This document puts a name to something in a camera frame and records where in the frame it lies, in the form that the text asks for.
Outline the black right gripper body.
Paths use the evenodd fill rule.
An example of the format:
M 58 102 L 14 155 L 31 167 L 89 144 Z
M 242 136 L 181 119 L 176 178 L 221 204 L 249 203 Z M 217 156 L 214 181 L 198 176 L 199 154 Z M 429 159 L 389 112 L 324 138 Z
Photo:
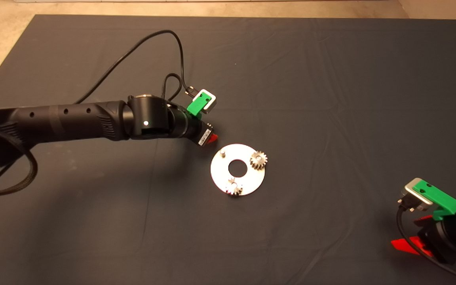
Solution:
M 442 264 L 456 263 L 456 214 L 437 220 L 434 225 L 419 226 L 418 237 L 429 242 L 428 249 Z

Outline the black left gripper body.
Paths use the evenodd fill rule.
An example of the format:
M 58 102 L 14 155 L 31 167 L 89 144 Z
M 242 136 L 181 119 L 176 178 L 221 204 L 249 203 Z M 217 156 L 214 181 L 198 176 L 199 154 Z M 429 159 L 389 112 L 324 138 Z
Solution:
M 186 110 L 182 112 L 184 126 L 180 138 L 188 139 L 200 147 L 206 146 L 210 135 L 214 133 L 213 126 Z

